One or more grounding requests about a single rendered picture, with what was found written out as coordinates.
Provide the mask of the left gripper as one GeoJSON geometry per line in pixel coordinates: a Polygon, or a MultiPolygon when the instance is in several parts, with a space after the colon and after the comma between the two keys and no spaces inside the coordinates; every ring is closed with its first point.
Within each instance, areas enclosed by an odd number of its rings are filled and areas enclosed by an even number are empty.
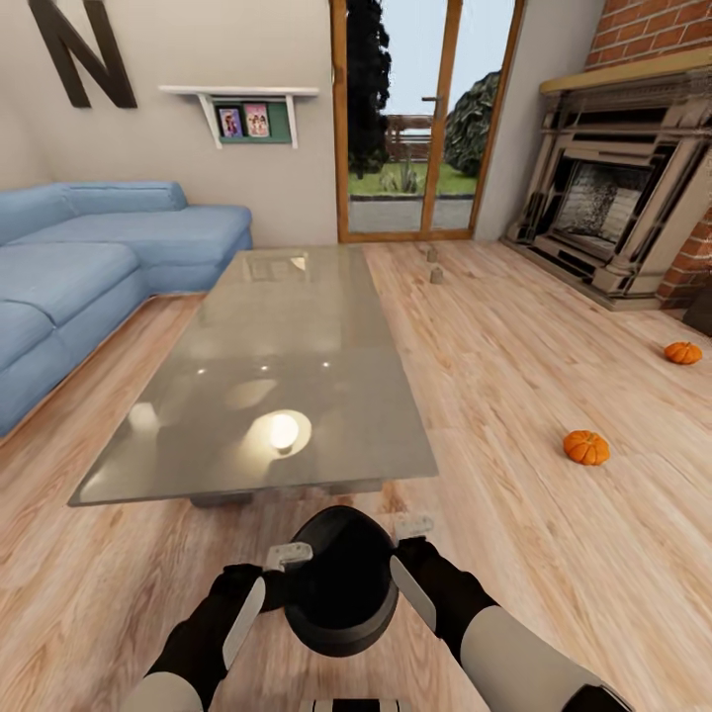
{"type": "Polygon", "coordinates": [[[306,577],[302,571],[276,573],[271,572],[272,579],[276,582],[276,599],[272,602],[268,612],[279,610],[288,605],[305,603],[308,596],[315,594],[319,589],[319,580],[306,577]]]}

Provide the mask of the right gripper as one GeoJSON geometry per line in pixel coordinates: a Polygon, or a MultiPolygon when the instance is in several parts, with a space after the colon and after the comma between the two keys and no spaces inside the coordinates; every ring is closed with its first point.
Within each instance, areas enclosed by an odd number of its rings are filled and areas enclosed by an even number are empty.
{"type": "Polygon", "coordinates": [[[384,580],[393,579],[391,574],[390,561],[392,559],[392,555],[396,552],[397,549],[386,549],[385,551],[381,551],[378,554],[378,557],[375,557],[375,559],[373,559],[375,573],[383,575],[384,580]]]}

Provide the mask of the pumpkin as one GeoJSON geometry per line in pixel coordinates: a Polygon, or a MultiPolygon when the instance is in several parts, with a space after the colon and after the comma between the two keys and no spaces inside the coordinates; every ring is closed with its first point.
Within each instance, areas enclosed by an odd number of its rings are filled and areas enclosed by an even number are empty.
{"type": "Polygon", "coordinates": [[[565,454],[585,466],[599,466],[610,458],[608,443],[597,433],[575,430],[563,440],[565,454]]]}
{"type": "Polygon", "coordinates": [[[678,342],[665,348],[666,357],[673,363],[692,365],[703,357],[698,347],[691,342],[678,342]]]}

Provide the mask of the cauldron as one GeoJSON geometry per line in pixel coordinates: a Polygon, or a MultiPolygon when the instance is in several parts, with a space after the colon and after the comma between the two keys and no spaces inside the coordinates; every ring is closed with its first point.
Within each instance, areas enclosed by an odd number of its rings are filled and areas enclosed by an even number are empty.
{"type": "Polygon", "coordinates": [[[285,573],[302,571],[319,580],[305,603],[284,606],[294,634],[330,658],[350,658],[373,646],[395,615],[400,594],[392,579],[375,573],[373,559],[398,545],[377,521],[349,505],[322,509],[291,542],[311,545],[313,558],[286,563],[285,573]]]}

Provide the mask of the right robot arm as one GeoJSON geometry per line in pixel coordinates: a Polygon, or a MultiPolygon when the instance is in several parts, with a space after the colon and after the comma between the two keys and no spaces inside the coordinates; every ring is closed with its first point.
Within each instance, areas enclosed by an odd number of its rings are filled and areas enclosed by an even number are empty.
{"type": "Polygon", "coordinates": [[[396,549],[373,559],[453,657],[491,712],[637,712],[594,672],[574,663],[499,606],[476,576],[426,542],[428,515],[393,523],[396,549]]]}

